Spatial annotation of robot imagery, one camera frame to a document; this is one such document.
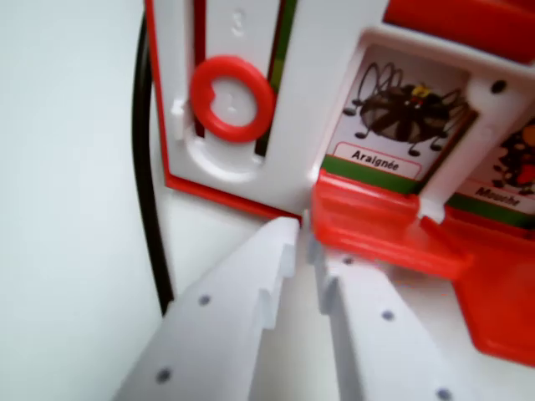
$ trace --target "dot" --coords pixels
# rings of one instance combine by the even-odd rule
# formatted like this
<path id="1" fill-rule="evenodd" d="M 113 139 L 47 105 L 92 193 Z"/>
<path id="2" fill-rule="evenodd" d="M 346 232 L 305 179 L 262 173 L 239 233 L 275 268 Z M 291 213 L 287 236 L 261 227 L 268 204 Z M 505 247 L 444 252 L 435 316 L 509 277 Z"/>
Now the dot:
<path id="1" fill-rule="evenodd" d="M 506 87 L 507 87 L 507 82 L 505 82 L 503 79 L 500 79 L 496 81 L 494 84 L 492 84 L 491 92 L 493 92 L 494 94 L 500 94 L 501 92 L 505 90 Z"/>
<path id="2" fill-rule="evenodd" d="M 394 320 L 394 313 L 392 311 L 384 311 L 383 313 L 381 313 L 381 317 L 384 319 L 384 320 L 388 320 L 389 322 L 391 322 L 392 320 Z"/>
<path id="3" fill-rule="evenodd" d="M 171 370 L 169 368 L 163 368 L 156 375 L 156 382 L 163 384 L 171 378 Z"/>
<path id="4" fill-rule="evenodd" d="M 201 305 L 202 307 L 205 307 L 206 305 L 208 305 L 211 301 L 211 298 L 209 295 L 203 295 L 202 297 L 199 298 L 199 305 Z"/>
<path id="5" fill-rule="evenodd" d="M 447 388 L 439 388 L 436 391 L 436 397 L 438 397 L 438 399 L 441 399 L 442 401 L 449 401 L 453 399 L 453 396 L 451 395 L 451 391 L 448 390 Z"/>

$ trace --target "red ring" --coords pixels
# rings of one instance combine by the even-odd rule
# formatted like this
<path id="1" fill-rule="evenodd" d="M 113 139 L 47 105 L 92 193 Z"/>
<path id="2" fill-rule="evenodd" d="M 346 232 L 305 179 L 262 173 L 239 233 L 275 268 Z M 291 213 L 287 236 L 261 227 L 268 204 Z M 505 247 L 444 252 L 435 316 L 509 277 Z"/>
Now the red ring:
<path id="1" fill-rule="evenodd" d="M 225 123 L 211 111 L 211 102 L 216 97 L 212 81 L 229 77 L 242 81 L 257 101 L 254 120 L 242 127 Z M 275 93 L 267 80 L 252 64 L 234 56 L 216 56 L 199 64 L 191 79 L 190 99 L 201 124 L 230 142 L 250 142 L 260 138 L 269 129 L 275 111 Z"/>

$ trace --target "white wall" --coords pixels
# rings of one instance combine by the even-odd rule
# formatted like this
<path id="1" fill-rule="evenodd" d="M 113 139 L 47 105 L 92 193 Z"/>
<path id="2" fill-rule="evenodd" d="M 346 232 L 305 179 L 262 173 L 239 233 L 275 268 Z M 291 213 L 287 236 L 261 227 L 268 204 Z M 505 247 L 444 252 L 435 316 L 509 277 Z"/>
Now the white wall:
<path id="1" fill-rule="evenodd" d="M 0 2 L 0 399 L 110 399 L 161 320 L 135 193 L 142 1 Z"/>

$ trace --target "spider card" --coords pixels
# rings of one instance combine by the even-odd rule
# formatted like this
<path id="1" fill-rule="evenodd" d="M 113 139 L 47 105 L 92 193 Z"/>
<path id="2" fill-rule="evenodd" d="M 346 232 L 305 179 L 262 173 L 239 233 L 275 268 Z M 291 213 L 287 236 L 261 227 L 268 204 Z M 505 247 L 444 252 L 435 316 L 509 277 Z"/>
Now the spider card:
<path id="1" fill-rule="evenodd" d="M 467 80 L 460 69 L 370 47 L 322 167 L 388 190 L 417 192 L 467 128 Z"/>
<path id="2" fill-rule="evenodd" d="M 535 226 L 535 114 L 526 119 L 471 173 L 448 201 L 521 228 Z"/>

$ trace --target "spider illustration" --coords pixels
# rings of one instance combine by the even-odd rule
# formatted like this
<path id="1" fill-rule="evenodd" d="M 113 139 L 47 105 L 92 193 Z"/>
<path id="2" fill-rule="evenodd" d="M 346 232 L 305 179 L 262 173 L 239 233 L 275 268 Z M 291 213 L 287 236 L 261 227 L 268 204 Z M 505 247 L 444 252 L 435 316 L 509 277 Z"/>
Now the spider illustration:
<path id="1" fill-rule="evenodd" d="M 446 139 L 469 109 L 461 90 L 440 96 L 425 84 L 402 84 L 402 79 L 403 71 L 393 63 L 387 63 L 382 69 L 377 63 L 369 65 L 360 81 L 357 97 L 351 100 L 353 107 L 344 109 L 348 116 L 358 113 L 366 127 L 366 132 L 357 132 L 354 136 L 364 139 L 373 131 L 390 140 L 407 142 L 410 144 L 408 153 L 414 157 L 420 155 L 416 145 L 431 138 L 434 139 L 430 149 L 442 150 L 437 141 Z M 363 94 L 364 83 L 370 81 L 371 93 Z"/>
<path id="2" fill-rule="evenodd" d="M 501 165 L 494 165 L 495 171 L 502 173 L 500 180 L 493 180 L 496 188 L 505 184 L 518 188 L 519 195 L 532 195 L 535 184 L 535 118 L 522 129 L 511 134 L 503 141 L 502 148 L 507 153 L 499 160 Z"/>

